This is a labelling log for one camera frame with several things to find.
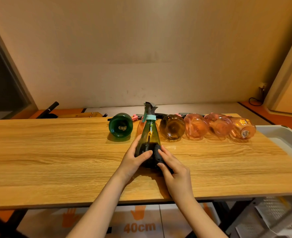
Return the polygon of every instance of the bottle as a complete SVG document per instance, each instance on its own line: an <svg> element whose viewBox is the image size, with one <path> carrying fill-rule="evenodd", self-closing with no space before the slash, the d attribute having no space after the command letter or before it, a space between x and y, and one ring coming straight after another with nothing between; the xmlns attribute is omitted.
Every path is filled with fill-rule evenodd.
<svg viewBox="0 0 292 238"><path fill-rule="evenodd" d="M133 131L132 117L126 113L115 115L109 122L109 131L119 138L127 137Z"/></svg>
<svg viewBox="0 0 292 238"><path fill-rule="evenodd" d="M230 134L233 124L228 116L218 113L210 113L205 115L204 118L209 123L209 130L212 134L225 137Z"/></svg>
<svg viewBox="0 0 292 238"><path fill-rule="evenodd" d="M256 127L249 119L229 117L233 124L231 134L238 139L250 139L256 133Z"/></svg>
<svg viewBox="0 0 292 238"><path fill-rule="evenodd" d="M190 138L201 138L209 131L209 124L200 114L187 114L184 118L186 135Z"/></svg>
<svg viewBox="0 0 292 238"><path fill-rule="evenodd" d="M145 122L143 122L143 117L142 117L142 119L140 120L140 122L137 126L137 135L142 134L144 127L145 127L145 124L146 124L146 120L145 120Z"/></svg>
<svg viewBox="0 0 292 238"><path fill-rule="evenodd" d="M176 140L183 136L186 129L183 118L177 114L165 116L159 125L161 135L170 140Z"/></svg>
<svg viewBox="0 0 292 238"><path fill-rule="evenodd" d="M158 149L160 148L160 140L156 127L156 115L155 110L158 108L155 104L150 102L145 102L145 113L144 117L141 120L145 123L144 129L142 132L142 137L137 144L135 151L135 157L141 155L142 153L152 150L152 156L142 163L142 166L145 168L157 168L158 161L156 156L158 156Z"/></svg>

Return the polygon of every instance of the orange floor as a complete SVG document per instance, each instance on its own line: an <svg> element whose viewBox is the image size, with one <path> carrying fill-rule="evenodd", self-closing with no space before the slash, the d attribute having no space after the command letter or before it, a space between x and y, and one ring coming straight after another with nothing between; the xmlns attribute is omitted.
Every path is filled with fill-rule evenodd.
<svg viewBox="0 0 292 238"><path fill-rule="evenodd" d="M75 109L54 109L51 113L59 115L67 115L67 114L79 114L81 113L83 108L75 108ZM30 119L37 118L44 110L39 110L34 113ZM10 216L13 214L13 210L0 210L0 219L4 222L7 222Z"/></svg>
<svg viewBox="0 0 292 238"><path fill-rule="evenodd" d="M285 125L292 129L292 117L289 116L283 116L283 115L275 115L270 114L266 111L266 109L263 106L253 106L246 102L240 102L241 104L244 104L246 107L252 109L253 111L257 112L258 114L262 115L264 118L270 120L274 124L280 124Z"/></svg>

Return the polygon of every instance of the spray bottle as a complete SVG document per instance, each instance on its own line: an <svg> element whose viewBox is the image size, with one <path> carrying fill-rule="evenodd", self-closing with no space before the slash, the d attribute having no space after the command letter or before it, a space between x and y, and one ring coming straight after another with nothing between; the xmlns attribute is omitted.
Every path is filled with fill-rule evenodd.
<svg viewBox="0 0 292 238"><path fill-rule="evenodd" d="M158 130L156 127L156 115L155 115L155 110L158 108L155 104L150 103L150 102L145 102L145 112L144 112L144 117L141 122L145 122L145 127L142 132L142 137L140 141L138 142L136 152L135 152L135 157L141 155L142 153L152 150L153 154L152 156L144 161L142 163L142 166L145 168L156 168L159 169L157 166L158 163L164 163L163 158L161 155L158 153L158 150L160 149L160 139L158 135Z"/></svg>

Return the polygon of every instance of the wooden tabletop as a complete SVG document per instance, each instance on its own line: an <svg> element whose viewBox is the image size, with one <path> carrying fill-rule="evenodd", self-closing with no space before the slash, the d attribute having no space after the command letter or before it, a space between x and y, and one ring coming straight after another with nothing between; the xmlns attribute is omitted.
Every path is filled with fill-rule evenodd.
<svg viewBox="0 0 292 238"><path fill-rule="evenodd" d="M107 118L0 120L0 208L91 203L120 164L138 122L130 138L116 142ZM292 158L259 132L248 141L206 135L162 144L190 168L197 199L292 194ZM171 198L162 174L145 168L120 198L164 200Z"/></svg>

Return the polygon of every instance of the person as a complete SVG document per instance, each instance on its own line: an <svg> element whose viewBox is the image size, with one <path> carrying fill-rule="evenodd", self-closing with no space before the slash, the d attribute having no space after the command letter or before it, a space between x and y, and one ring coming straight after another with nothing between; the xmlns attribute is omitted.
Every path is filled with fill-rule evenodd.
<svg viewBox="0 0 292 238"><path fill-rule="evenodd" d="M140 138L141 135L137 136L132 142L118 169L106 183L85 215L68 234L67 238L105 237L125 185L132 178L139 166L150 158L153 153L149 150L138 157L134 157ZM195 200L192 192L189 168L184 166L163 145L161 149L162 151L159 150L160 155L166 164L172 168L174 174L171 174L164 164L158 163L157 165L163 172L172 199L175 201L196 236L198 238L227 238Z"/></svg>

